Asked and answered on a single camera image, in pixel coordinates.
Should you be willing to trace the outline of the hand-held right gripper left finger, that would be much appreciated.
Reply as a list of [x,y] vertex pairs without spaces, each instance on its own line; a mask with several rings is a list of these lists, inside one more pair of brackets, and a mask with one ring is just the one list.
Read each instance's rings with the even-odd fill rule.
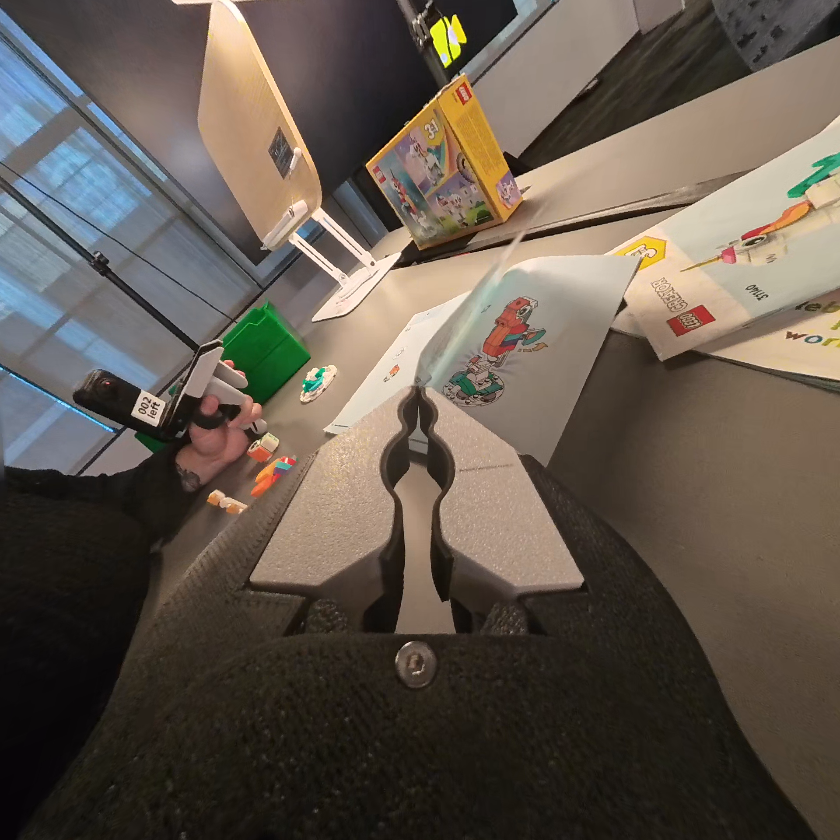
[[403,506],[419,389],[403,388],[314,454],[250,576],[259,592],[334,602],[365,632],[396,630]]

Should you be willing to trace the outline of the yellow lego box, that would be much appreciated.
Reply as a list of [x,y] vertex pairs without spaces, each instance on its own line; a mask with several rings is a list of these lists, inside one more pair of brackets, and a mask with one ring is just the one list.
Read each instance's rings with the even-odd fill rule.
[[466,74],[366,164],[419,250],[508,221],[522,194]]

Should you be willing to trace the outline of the person's black sweater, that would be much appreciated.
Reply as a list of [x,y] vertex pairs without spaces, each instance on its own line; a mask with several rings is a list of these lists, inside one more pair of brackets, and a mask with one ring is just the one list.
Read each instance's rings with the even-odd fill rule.
[[149,588],[157,538],[65,479],[14,470],[2,495],[2,838],[88,740]]

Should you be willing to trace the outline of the yellow tag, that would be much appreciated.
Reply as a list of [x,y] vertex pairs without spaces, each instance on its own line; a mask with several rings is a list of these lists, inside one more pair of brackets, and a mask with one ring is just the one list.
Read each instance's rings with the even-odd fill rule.
[[428,26],[436,55],[443,68],[453,65],[461,57],[462,47],[467,43],[465,30],[454,14],[442,16]]

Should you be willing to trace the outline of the round white teal lego base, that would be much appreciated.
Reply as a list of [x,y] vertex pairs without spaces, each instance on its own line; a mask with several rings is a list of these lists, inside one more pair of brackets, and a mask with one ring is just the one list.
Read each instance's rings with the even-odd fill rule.
[[311,368],[301,384],[300,403],[309,404],[318,399],[329,388],[337,373],[338,368],[334,364]]

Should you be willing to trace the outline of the lego instruction booklet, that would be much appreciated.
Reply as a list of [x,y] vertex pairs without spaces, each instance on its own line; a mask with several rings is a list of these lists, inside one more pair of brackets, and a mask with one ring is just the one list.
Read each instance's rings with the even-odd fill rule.
[[545,256],[508,266],[414,315],[342,411],[340,435],[399,390],[421,385],[547,466],[641,258]]

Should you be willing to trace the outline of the green plastic box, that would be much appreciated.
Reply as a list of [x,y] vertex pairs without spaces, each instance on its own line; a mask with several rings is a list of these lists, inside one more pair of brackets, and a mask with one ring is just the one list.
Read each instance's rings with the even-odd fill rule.
[[298,333],[266,301],[252,308],[222,337],[224,359],[248,381],[245,393],[266,404],[311,359]]

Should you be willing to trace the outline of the black tripod pole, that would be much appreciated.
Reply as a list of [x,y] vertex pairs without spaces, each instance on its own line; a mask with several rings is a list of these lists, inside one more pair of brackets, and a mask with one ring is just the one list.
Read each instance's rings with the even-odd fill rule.
[[164,314],[155,309],[151,303],[139,294],[135,289],[132,289],[124,280],[122,280],[110,267],[108,258],[99,251],[90,252],[83,245],[75,240],[70,234],[59,226],[50,216],[44,213],[38,206],[32,203],[24,194],[22,194],[15,186],[13,186],[6,178],[1,176],[1,188],[3,192],[8,194],[18,205],[25,209],[31,216],[33,216],[40,224],[45,226],[52,235],[57,237],[64,245],[69,247],[76,255],[99,274],[100,277],[106,279],[114,287],[120,290],[144,312],[146,312],[153,320],[159,323],[163,329],[182,342],[190,351],[196,352],[198,350],[198,343],[188,336],[184,331],[177,327]]

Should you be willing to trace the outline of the tan panel on white stand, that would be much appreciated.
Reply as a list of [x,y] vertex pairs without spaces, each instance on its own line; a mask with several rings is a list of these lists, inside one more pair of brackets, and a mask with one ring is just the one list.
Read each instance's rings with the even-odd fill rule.
[[[203,144],[262,248],[295,246],[339,285],[312,322],[342,318],[362,303],[401,253],[375,259],[322,208],[312,156],[244,16],[211,2],[197,124]],[[299,235],[315,222],[360,263],[347,274]]]

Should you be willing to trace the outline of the unicorn cover instruction booklet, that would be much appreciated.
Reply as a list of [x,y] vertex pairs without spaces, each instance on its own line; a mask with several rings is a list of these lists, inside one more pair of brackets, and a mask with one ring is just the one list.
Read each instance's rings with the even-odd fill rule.
[[626,310],[660,361],[838,289],[838,120],[630,238]]

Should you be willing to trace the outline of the pale green printed booklet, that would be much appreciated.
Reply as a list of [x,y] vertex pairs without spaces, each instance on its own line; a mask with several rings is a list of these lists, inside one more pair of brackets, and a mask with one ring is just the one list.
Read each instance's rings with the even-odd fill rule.
[[757,321],[697,352],[771,373],[838,382],[839,291]]

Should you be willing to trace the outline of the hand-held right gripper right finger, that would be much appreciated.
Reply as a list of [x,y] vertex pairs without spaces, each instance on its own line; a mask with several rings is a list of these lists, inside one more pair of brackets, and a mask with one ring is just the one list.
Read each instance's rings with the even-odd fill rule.
[[420,390],[433,506],[430,561],[457,634],[497,605],[582,592],[583,573],[517,450],[440,393]]

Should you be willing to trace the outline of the orange lego fish body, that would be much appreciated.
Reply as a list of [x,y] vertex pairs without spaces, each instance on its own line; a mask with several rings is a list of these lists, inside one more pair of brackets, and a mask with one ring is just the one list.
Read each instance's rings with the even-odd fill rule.
[[281,456],[268,463],[268,465],[264,467],[255,477],[255,484],[250,491],[250,496],[253,498],[261,497],[296,464],[297,459],[290,456]]

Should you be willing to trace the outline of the person's left forearm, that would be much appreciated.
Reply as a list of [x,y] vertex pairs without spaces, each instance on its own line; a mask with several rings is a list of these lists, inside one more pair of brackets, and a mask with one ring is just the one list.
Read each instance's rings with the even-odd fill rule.
[[150,545],[169,542],[181,527],[198,491],[199,475],[181,466],[179,444],[164,447],[139,465],[112,475],[69,476],[53,469],[5,468],[3,488],[42,497],[68,509],[86,503],[120,514],[140,526]]

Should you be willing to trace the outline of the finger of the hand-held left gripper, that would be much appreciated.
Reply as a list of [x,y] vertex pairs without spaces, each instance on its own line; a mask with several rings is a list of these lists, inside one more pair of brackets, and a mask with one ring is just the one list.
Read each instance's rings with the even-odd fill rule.
[[217,365],[222,360],[223,345],[201,345],[195,353],[186,374],[186,395],[203,398],[214,378]]

